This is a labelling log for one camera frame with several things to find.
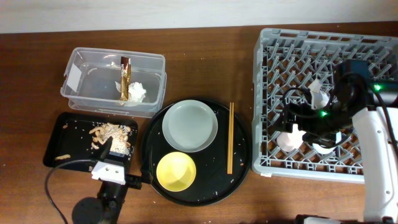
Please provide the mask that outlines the food scraps peanuts and rice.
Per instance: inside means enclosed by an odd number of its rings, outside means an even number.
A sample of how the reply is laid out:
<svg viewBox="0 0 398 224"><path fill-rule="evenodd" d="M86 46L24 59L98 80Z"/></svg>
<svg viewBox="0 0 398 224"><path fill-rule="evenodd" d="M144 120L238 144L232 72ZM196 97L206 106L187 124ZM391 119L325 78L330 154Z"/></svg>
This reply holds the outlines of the food scraps peanuts and rice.
<svg viewBox="0 0 398 224"><path fill-rule="evenodd" d="M129 152L131 144L128 142L132 130L129 126L106 123L97 125L88 132L92 136L91 149L98 150L110 140L110 152L125 155Z"/></svg>

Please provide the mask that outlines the light blue plastic cup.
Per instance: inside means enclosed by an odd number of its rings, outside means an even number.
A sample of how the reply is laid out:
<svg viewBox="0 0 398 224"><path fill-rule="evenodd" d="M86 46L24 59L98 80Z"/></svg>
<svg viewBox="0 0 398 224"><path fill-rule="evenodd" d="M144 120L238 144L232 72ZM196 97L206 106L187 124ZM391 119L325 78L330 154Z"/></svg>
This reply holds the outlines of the light blue plastic cup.
<svg viewBox="0 0 398 224"><path fill-rule="evenodd" d="M335 138L338 142L340 142L342 140L342 133L341 132L336 133ZM315 143L312 143L312 147L319 154L329 154L336 148L336 146L330 147L330 146L324 146L324 145L319 145L319 144L315 144Z"/></svg>

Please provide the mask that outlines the pink plastic cup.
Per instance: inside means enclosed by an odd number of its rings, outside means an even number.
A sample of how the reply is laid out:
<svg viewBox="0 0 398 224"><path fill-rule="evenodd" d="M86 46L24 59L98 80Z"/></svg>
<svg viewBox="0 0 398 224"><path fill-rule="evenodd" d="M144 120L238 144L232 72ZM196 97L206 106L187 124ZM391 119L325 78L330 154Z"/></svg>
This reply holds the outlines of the pink plastic cup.
<svg viewBox="0 0 398 224"><path fill-rule="evenodd" d="M303 144L303 135L305 131L298 131L295 133L281 132L276 141L277 145L285 152L291 152L298 149Z"/></svg>

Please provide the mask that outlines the yellow bowl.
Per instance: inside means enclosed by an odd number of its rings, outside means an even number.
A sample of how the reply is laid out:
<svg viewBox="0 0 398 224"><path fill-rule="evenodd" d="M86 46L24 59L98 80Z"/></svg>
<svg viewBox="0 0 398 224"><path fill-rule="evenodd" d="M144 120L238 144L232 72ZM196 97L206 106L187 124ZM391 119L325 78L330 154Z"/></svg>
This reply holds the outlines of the yellow bowl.
<svg viewBox="0 0 398 224"><path fill-rule="evenodd" d="M171 152L159 161L156 176L159 184L171 192L181 192L195 180L197 168L193 159L182 152Z"/></svg>

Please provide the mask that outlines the white tissue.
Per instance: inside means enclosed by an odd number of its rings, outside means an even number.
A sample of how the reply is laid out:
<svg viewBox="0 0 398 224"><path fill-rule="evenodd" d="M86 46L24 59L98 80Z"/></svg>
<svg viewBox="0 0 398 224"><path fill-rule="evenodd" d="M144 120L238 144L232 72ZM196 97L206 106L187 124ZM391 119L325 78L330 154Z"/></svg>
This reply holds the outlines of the white tissue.
<svg viewBox="0 0 398 224"><path fill-rule="evenodd" d="M131 101L135 103L143 102L146 97L146 89L142 86L142 83L134 82L129 84L128 87L122 87L120 83L115 82L116 89L120 92L120 104L123 105L125 101Z"/></svg>

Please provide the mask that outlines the white round plate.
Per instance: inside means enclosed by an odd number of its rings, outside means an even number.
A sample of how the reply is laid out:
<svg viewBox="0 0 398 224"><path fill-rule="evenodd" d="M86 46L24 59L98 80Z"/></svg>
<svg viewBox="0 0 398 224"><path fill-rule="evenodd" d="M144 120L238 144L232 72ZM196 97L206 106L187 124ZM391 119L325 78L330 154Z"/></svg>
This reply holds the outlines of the white round plate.
<svg viewBox="0 0 398 224"><path fill-rule="evenodd" d="M166 111L162 132L165 140L176 150L199 152L214 141L218 132L218 119L206 103L183 100Z"/></svg>

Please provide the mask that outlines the brown coffee sachet wrapper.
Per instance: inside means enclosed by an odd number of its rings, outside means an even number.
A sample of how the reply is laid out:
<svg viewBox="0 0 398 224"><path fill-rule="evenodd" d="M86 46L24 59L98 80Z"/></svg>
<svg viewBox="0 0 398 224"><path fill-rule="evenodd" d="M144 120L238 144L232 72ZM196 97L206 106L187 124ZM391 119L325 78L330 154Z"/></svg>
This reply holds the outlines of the brown coffee sachet wrapper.
<svg viewBox="0 0 398 224"><path fill-rule="evenodd" d="M128 100L128 87L131 77L131 59L128 57L121 57L121 101Z"/></svg>

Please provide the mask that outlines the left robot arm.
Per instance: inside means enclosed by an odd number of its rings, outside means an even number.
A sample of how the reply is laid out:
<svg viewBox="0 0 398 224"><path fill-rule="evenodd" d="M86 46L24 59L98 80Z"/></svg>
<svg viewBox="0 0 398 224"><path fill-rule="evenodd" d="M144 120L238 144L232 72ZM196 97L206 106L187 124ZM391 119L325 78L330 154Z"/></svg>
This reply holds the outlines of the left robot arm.
<svg viewBox="0 0 398 224"><path fill-rule="evenodd" d="M153 174L142 170L141 175L129 174L129 157L111 152L112 138L102 146L103 150L96 157L91 177L102 181L96 197L81 199L73 208L73 223L116 223L129 189L140 190L143 183L151 184Z"/></svg>

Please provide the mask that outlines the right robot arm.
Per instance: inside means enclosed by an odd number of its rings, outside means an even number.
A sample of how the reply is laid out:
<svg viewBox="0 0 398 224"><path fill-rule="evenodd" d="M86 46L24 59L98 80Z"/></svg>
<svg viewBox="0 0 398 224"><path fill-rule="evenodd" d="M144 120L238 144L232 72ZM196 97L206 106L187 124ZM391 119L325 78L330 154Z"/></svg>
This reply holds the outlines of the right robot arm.
<svg viewBox="0 0 398 224"><path fill-rule="evenodd" d="M397 81L372 77L365 60L345 60L333 69L326 106L285 103L276 131L325 148L341 145L335 134L353 128L359 141L365 183L365 223L397 223Z"/></svg>

